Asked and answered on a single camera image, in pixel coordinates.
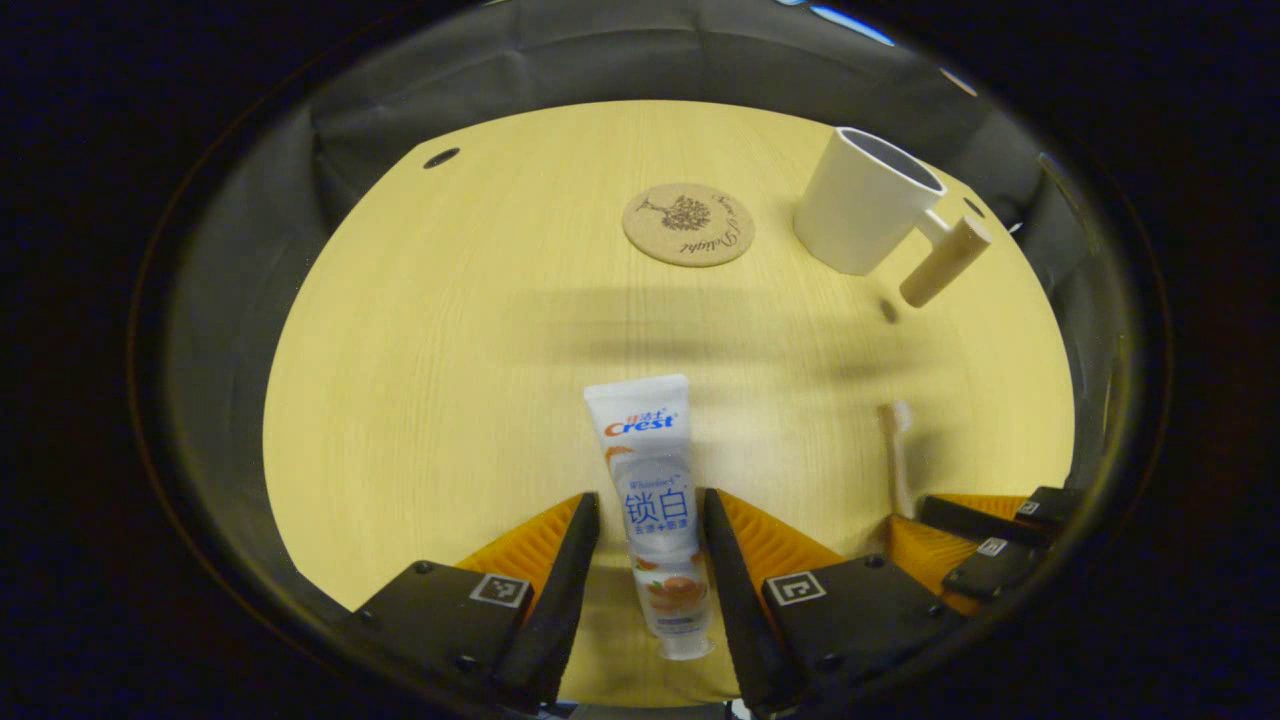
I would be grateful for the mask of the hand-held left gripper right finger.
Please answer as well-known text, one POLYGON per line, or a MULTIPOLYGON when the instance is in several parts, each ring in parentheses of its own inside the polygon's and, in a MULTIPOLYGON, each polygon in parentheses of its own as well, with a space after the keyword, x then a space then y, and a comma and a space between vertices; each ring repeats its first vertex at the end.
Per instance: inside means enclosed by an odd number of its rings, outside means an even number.
POLYGON ((701 525, 755 716, 837 716, 965 623, 888 556, 845 559, 726 491, 704 493, 701 525))

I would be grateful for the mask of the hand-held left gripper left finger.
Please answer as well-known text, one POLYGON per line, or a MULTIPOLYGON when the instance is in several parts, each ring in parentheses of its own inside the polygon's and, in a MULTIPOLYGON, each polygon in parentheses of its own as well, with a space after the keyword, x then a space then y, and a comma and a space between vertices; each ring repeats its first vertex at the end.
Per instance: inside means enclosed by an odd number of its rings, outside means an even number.
POLYGON ((417 685, 531 712, 556 701, 600 534, 575 495, 456 565, 410 564, 340 621, 417 685))

